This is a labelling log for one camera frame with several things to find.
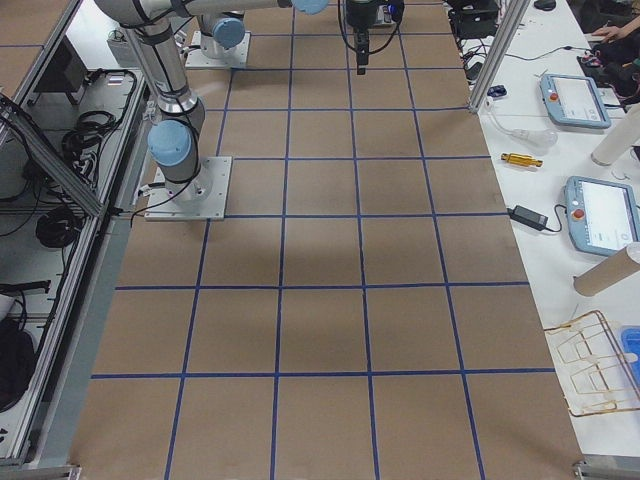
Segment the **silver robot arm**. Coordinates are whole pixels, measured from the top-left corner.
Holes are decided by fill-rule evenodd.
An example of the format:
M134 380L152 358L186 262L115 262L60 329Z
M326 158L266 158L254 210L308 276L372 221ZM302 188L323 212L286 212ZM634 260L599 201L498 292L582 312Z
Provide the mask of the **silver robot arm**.
M230 50L246 35L236 12L294 8L306 15L324 10L326 1L98 1L98 8L128 32L128 41L154 90L161 120L152 126L147 145L164 176L166 203L200 207L211 197L213 179L200 156L199 134L204 103L190 87L170 19L196 17L200 49Z
M223 11L197 17L200 50L212 59L222 58L243 40L246 34L243 11Z

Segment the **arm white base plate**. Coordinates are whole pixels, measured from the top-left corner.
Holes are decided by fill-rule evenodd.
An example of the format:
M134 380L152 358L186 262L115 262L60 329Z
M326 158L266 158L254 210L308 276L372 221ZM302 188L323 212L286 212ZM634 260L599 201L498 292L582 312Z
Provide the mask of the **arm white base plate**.
M232 170L231 156L204 157L200 172L182 191L182 186L169 183L153 189L148 209L143 211L148 221L223 220Z
M193 33L187 53L185 67L187 69L244 69L247 66L251 33L247 31L243 40L229 49L223 48L215 41L202 43L199 30Z

